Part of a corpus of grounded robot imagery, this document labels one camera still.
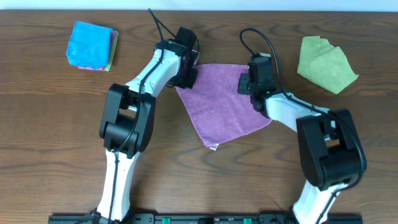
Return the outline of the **purple microfibre cloth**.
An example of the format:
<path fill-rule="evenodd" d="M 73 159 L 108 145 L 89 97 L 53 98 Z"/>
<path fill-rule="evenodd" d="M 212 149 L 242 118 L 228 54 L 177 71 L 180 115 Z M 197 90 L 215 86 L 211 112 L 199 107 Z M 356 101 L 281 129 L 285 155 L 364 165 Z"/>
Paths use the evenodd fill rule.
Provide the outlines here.
<path fill-rule="evenodd" d="M 205 147 L 215 151 L 221 143 L 271 124 L 271 119 L 253 109 L 248 95 L 238 94 L 240 74 L 248 72 L 246 65 L 209 63 L 195 69 L 194 86 L 176 91 Z"/>

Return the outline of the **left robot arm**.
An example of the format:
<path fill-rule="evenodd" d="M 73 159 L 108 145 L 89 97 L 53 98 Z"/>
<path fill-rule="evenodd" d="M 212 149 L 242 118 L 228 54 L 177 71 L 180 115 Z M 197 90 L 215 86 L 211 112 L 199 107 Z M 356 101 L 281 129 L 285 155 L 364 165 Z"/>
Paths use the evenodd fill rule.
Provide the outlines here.
<path fill-rule="evenodd" d="M 192 30 L 180 27 L 174 38 L 156 43 L 152 59 L 136 78 L 109 88 L 99 129 L 106 148 L 106 177 L 92 223 L 126 219 L 134 168 L 152 136 L 157 97 L 167 85 L 193 88 L 198 73 L 193 66 L 200 55 L 193 48 L 196 42 Z"/>

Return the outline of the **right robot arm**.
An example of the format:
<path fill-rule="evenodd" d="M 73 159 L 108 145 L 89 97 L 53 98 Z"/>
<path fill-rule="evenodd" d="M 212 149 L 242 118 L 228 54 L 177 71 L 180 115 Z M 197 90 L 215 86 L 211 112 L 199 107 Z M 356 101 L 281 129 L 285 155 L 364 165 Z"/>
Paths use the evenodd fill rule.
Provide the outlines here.
<path fill-rule="evenodd" d="M 284 223 L 362 223 L 361 215 L 329 214 L 340 193 L 357 186 L 367 168 L 351 113 L 318 108 L 276 88 L 269 54 L 255 54 L 241 74 L 238 93 L 255 111 L 297 133 L 306 183 Z"/>

